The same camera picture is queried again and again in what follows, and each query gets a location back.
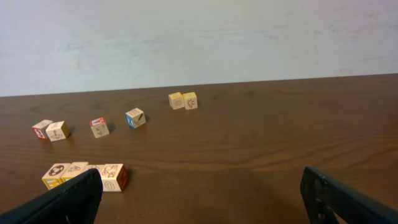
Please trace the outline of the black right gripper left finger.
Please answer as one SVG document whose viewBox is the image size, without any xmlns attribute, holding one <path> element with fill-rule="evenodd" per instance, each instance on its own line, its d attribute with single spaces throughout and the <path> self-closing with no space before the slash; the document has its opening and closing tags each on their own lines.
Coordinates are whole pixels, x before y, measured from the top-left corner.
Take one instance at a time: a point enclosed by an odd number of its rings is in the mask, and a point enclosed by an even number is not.
<svg viewBox="0 0 398 224">
<path fill-rule="evenodd" d="M 1 223 L 93 223 L 103 194 L 97 169 L 89 169 L 1 215 Z"/>
</svg>

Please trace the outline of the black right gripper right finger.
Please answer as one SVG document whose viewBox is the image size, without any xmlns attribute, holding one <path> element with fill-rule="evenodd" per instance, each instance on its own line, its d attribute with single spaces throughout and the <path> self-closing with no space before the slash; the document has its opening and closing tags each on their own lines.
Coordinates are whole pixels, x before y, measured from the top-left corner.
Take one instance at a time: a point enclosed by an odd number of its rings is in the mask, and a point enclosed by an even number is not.
<svg viewBox="0 0 398 224">
<path fill-rule="evenodd" d="M 397 211 L 325 173 L 306 167 L 300 193 L 310 223 L 397 223 Z"/>
</svg>

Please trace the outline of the yellow-edged wooden block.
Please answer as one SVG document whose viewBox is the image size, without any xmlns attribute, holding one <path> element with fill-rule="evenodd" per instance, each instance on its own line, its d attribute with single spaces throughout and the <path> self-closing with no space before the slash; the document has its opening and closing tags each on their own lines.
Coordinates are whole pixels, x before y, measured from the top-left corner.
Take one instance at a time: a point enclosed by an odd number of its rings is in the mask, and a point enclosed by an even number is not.
<svg viewBox="0 0 398 224">
<path fill-rule="evenodd" d="M 65 173 L 61 176 L 62 182 L 66 182 L 78 175 L 80 175 L 88 162 L 72 162 Z"/>
</svg>

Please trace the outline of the soccer ball block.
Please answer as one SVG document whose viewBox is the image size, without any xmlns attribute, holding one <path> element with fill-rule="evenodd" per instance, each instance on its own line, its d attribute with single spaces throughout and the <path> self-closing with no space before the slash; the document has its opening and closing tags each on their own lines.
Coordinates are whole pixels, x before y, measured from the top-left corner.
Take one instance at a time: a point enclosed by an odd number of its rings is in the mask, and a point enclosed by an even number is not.
<svg viewBox="0 0 398 224">
<path fill-rule="evenodd" d="M 67 171 L 70 163 L 56 163 L 43 176 L 42 182 L 49 190 L 63 183 L 62 175 Z"/>
</svg>

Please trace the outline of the wooden 8 block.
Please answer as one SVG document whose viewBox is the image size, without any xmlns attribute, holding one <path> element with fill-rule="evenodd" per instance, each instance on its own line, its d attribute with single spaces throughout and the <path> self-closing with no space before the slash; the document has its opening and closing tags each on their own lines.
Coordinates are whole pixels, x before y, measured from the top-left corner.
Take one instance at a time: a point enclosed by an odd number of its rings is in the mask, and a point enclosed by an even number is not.
<svg viewBox="0 0 398 224">
<path fill-rule="evenodd" d="M 124 164 L 105 164 L 100 174 L 104 192 L 122 192 L 129 181 Z"/>
</svg>

